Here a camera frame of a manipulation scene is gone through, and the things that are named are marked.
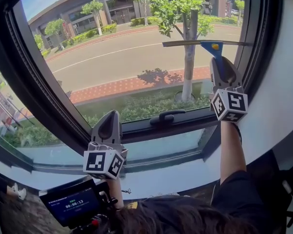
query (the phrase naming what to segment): window latch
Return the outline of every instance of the window latch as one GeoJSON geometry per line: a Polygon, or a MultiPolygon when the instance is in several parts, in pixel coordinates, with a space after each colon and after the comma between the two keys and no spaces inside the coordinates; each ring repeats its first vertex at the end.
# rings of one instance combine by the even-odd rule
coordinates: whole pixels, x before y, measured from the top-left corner
{"type": "Polygon", "coordinates": [[[150,119],[150,125],[159,125],[159,124],[169,124],[174,121],[174,115],[177,114],[185,114],[186,111],[183,109],[180,110],[171,110],[171,111],[165,111],[161,112],[159,116],[153,117],[150,119]]]}

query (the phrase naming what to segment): road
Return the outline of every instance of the road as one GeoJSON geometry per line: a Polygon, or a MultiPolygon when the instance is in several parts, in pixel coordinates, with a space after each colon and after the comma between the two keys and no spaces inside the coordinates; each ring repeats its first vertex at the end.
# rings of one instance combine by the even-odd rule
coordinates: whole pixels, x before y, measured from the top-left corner
{"type": "MultiPolygon", "coordinates": [[[[212,40],[239,41],[241,30],[216,25],[212,40]]],[[[184,67],[184,48],[162,46],[163,41],[181,40],[176,30],[171,38],[158,30],[124,35],[91,44],[64,54],[47,64],[57,80],[62,81],[65,92],[76,91],[120,79],[136,77],[144,70],[160,68],[175,70],[184,67]]],[[[237,46],[224,46],[223,56],[234,61],[237,46]]],[[[196,47],[195,67],[209,66],[211,54],[196,47]]]]}

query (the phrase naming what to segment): camera screen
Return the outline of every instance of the camera screen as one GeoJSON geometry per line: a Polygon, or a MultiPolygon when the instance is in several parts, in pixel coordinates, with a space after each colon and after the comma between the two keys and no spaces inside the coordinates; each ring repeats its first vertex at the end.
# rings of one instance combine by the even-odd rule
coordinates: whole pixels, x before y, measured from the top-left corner
{"type": "Polygon", "coordinates": [[[60,223],[67,223],[87,212],[95,211],[99,202],[92,188],[48,202],[49,209],[60,223]]]}

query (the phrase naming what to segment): parked car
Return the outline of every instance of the parked car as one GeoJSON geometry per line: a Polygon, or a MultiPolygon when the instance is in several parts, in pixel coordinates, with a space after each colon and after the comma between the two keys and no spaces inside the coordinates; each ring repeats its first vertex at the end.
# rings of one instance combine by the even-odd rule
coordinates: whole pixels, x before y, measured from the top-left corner
{"type": "Polygon", "coordinates": [[[231,15],[238,16],[239,15],[239,11],[237,11],[237,10],[231,10],[231,15]]]}

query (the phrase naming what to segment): wrist strap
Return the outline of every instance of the wrist strap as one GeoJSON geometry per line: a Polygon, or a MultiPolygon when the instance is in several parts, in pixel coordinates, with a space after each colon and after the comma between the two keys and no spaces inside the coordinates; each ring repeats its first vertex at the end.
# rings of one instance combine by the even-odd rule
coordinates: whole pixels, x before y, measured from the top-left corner
{"type": "Polygon", "coordinates": [[[234,128],[237,130],[238,134],[239,134],[239,138],[240,138],[240,141],[241,141],[241,145],[242,145],[242,135],[241,135],[241,132],[240,132],[240,129],[239,127],[235,124],[235,123],[232,123],[231,124],[234,126],[234,128]]]}

